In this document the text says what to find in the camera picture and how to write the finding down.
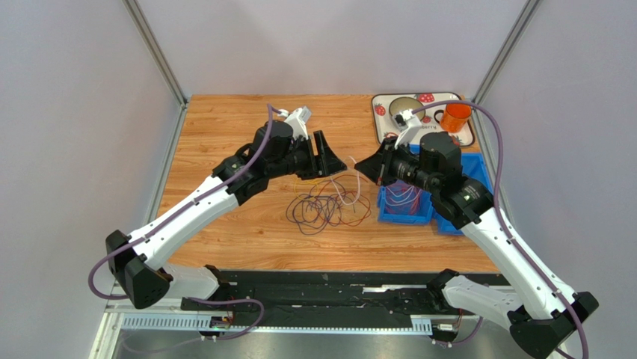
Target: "blue plastic bin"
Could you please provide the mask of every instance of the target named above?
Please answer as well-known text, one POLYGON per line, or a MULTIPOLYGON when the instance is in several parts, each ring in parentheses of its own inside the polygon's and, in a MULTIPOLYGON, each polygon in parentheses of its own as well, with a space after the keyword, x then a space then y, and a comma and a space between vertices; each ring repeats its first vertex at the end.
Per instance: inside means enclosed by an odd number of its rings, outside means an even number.
MULTIPOLYGON (((416 152, 417 146, 412 146, 411 151, 416 152)), ((489 191, 493 191, 489 177, 487 175, 487 168, 484 165, 484 159, 481 153, 463 153, 461 158, 462 171, 469 177, 475 178, 482 182, 489 188, 489 191)), ((437 222, 438 233, 443 235, 461 236, 462 232, 456 230, 451 222, 443 219, 436 213, 434 207, 431 205, 431 195, 427 192, 422 192, 420 197, 419 210, 414 215, 407 213, 388 213, 386 209, 387 204, 387 192, 384 187, 381 187, 378 191, 378 197, 376 206, 379 208, 378 221, 389 222, 396 224, 429 224, 431 219, 434 218, 437 222)))
POLYGON ((423 225, 429 224, 429 222, 431 222, 431 217, 434 214, 434 207, 431 206, 431 200, 429 199, 431 195, 429 193, 425 191, 421 192, 418 210, 413 215, 409 214, 408 211, 400 207, 396 207, 396 210, 394 210, 393 213, 390 213, 387 208, 388 195, 390 196, 391 194, 387 191, 387 188, 381 186, 381 189, 378 191, 378 197, 376 200, 376 206, 379 208, 379 222, 413 225, 423 225))

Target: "orange mug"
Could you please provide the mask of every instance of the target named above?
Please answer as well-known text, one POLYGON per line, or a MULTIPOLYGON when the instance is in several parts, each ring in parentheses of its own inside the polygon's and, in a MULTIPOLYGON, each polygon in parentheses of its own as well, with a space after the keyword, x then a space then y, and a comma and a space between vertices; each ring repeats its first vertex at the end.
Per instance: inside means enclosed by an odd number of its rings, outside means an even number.
POLYGON ((434 113, 434 119, 440 124, 445 131, 456 133, 460 132, 462 127, 471 117, 471 108, 460 103, 448 104, 444 111, 438 110, 434 113), (438 115, 443 114, 443 118, 438 120, 438 115))

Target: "white wall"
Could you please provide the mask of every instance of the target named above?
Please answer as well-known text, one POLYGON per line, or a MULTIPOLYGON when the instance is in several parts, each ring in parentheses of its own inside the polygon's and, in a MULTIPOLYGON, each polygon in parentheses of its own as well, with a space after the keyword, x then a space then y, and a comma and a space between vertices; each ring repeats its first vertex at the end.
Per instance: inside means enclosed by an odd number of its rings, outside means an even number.
POLYGON ((187 95, 472 96, 524 0, 140 0, 187 95))
POLYGON ((142 223, 177 112, 121 1, 4 1, 0 357, 88 356, 87 273, 142 223))
POLYGON ((591 358, 635 357, 636 13, 634 1, 544 1, 485 103, 518 231, 600 302, 591 358))

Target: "wooden tabletop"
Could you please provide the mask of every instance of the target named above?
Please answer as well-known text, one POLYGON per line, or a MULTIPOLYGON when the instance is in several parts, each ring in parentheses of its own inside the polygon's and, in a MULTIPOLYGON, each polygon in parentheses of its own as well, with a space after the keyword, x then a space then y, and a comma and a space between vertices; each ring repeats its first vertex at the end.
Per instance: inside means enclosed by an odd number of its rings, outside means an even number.
MULTIPOLYGON (((331 149, 351 165, 379 146, 372 119, 371 95, 193 96, 179 137, 160 214, 190 194, 223 159, 251 142, 267 120, 266 104, 312 110, 308 132, 323 130, 331 149)), ((478 145, 464 148, 479 151, 478 145)), ((353 169, 346 172, 354 175, 353 169)), ((356 191, 355 176, 339 180, 356 191)), ((362 181, 361 194, 371 202, 371 216, 357 227, 328 226, 306 236, 286 219, 295 198, 295 176, 270 181, 268 189, 223 215, 183 245, 171 258, 185 266, 212 264, 221 269, 294 269, 326 271, 497 271, 469 239, 439 236, 435 222, 406 226, 377 222, 378 187, 362 181)), ((309 184, 297 183, 307 192, 309 184)), ((326 187, 326 194, 336 193, 326 187)), ((357 215, 365 212, 362 204, 357 215)), ((351 212, 349 218, 356 215, 351 212)))

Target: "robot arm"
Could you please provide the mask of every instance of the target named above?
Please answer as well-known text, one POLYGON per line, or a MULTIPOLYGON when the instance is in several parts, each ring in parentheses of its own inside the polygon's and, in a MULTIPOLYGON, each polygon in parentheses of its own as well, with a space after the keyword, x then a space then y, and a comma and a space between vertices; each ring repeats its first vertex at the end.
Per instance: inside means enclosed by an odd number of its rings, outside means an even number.
POLYGON ((270 179, 296 174, 303 180, 328 177, 344 171, 347 166, 331 151, 323 132, 314 132, 317 155, 305 123, 311 112, 307 107, 286 115, 286 120, 274 121, 263 151, 254 159, 257 149, 266 141, 266 126, 256 131, 254 140, 241 147, 234 156, 217 166, 210 177, 189 196, 146 226, 125 235, 114 231, 106 239, 107 252, 137 239, 142 242, 112 257, 108 261, 111 273, 138 309, 153 305, 169 293, 208 298, 218 287, 217 281, 206 269, 175 270, 165 266, 168 258, 195 233, 224 213, 241 206, 247 200, 267 189, 270 179), (231 183, 215 190, 231 179, 251 160, 253 164, 231 183))
MULTIPOLYGON (((575 326, 557 293, 508 241, 496 217, 496 210, 502 210, 494 208, 493 195, 482 183, 462 174, 460 148, 446 132, 422 136, 419 155, 411 154, 407 146, 396 146, 396 142, 397 138, 386 138, 376 154, 354 168, 378 185, 402 180, 431 192, 438 214, 473 240, 515 289, 514 294, 505 294, 445 270, 428 283, 432 300, 441 310, 461 308, 501 325, 532 357, 546 358, 575 326)), ((581 321, 588 318, 599 306, 597 300, 588 292, 575 293, 504 219, 516 242, 569 301, 581 321)))

